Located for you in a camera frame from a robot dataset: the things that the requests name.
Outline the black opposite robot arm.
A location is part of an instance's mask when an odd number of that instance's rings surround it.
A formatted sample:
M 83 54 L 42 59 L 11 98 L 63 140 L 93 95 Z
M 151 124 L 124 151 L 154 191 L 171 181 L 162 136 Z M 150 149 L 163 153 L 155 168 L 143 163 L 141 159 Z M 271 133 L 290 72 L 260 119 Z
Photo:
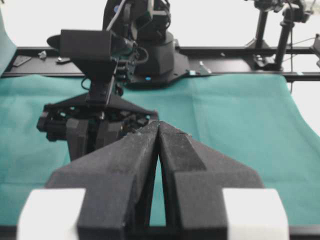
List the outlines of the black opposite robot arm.
M 18 240 L 287 240 L 278 192 L 258 173 L 122 98 L 120 83 L 171 73 L 170 5 L 110 0 L 101 30 L 47 43 L 91 81 L 43 107 L 37 129 L 65 140 L 70 163 L 30 192 Z

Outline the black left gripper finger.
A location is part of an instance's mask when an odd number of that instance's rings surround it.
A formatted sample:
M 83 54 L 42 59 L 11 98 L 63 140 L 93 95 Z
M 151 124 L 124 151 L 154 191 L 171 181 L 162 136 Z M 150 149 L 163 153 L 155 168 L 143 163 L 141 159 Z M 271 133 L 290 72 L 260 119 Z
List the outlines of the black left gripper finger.
M 165 210 L 180 239 L 289 239 L 279 193 L 255 170 L 166 122 L 158 133 Z
M 19 240 L 124 240 L 148 227 L 158 160 L 154 121 L 56 169 L 33 190 L 17 224 Z

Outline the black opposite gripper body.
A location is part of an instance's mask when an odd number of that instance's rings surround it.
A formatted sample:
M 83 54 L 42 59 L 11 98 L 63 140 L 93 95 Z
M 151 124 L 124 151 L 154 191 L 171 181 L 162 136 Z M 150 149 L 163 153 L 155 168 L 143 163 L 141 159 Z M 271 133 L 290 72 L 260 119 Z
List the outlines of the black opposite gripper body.
M 89 123 L 89 135 L 98 134 L 100 124 L 120 124 L 116 128 L 120 136 L 158 120 L 158 112 L 147 110 L 112 93 L 106 105 L 90 105 L 87 94 L 80 94 L 57 103 L 44 105 L 36 128 L 46 133 L 49 141 L 67 139 L 67 121 L 85 120 Z

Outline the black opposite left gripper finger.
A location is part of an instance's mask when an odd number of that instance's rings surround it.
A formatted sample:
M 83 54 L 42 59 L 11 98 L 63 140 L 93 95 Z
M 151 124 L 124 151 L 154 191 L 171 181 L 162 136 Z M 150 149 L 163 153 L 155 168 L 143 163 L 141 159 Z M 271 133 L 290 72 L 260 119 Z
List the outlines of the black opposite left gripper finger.
M 87 154 L 89 121 L 70 118 L 66 122 L 66 140 L 70 160 Z
M 96 149 L 100 149 L 121 139 L 124 136 L 123 128 L 122 121 L 102 121 L 97 131 Z

